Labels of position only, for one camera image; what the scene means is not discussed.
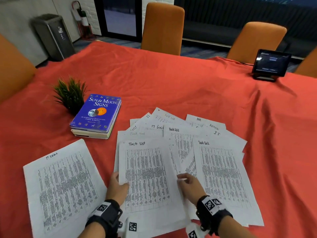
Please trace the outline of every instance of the stack of books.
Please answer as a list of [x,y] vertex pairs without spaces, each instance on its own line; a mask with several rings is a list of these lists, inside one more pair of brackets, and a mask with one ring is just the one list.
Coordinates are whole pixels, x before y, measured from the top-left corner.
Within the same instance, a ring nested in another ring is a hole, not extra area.
[[70,123],[75,136],[109,139],[121,106],[121,98],[91,94]]

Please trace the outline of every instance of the white brick wall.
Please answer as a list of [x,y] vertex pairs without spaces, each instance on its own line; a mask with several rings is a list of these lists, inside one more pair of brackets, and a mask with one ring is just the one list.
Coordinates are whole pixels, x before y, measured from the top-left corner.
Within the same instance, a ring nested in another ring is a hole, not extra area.
[[81,4],[81,9],[83,9],[87,14],[87,19],[91,25],[93,34],[101,35],[98,16],[96,12],[94,0],[78,0]]
[[[81,3],[81,8],[86,11],[87,19],[91,28],[93,30],[93,34],[101,35],[99,21],[96,13],[95,2],[93,0],[78,0]],[[174,4],[174,0],[142,0],[142,32],[144,27],[144,20],[145,20],[145,12],[146,12],[146,5],[149,2],[163,2],[167,4]]]
[[142,32],[144,28],[146,5],[149,2],[162,2],[162,3],[172,4],[172,5],[174,4],[174,0],[142,0]]

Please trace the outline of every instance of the orange tablecloth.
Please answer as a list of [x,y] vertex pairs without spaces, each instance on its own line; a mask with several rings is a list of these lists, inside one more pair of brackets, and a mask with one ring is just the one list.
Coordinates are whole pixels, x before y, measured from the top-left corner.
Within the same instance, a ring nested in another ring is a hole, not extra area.
[[[76,140],[72,116],[53,100],[69,75],[91,93],[122,97],[109,140],[85,139],[108,184],[118,130],[160,107],[225,123],[248,141],[244,165],[264,227],[258,237],[317,236],[317,79],[288,73],[276,83],[253,80],[252,67],[94,42],[38,70],[24,90],[0,105],[0,237],[32,236],[23,165]],[[184,229],[164,237],[185,237]]]

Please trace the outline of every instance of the wrist strap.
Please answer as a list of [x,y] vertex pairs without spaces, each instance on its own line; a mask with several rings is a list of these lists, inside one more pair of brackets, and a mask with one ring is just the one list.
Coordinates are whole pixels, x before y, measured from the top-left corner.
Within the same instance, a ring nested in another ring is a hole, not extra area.
[[110,237],[117,233],[121,215],[122,210],[117,201],[105,200],[93,211],[85,226],[97,222],[105,229],[107,237]]
[[197,212],[202,227],[206,230],[210,230],[209,234],[215,233],[218,236],[218,228],[221,220],[225,216],[232,216],[232,214],[226,210],[226,206],[217,198],[210,196],[203,196],[197,202]]

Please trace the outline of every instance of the door frame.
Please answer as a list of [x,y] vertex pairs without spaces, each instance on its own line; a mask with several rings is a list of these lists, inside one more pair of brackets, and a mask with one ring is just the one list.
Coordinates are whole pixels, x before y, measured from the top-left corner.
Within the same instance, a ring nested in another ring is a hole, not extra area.
[[94,0],[94,2],[102,36],[135,42],[142,41],[142,0],[135,0],[135,27],[137,36],[108,32],[103,0]]

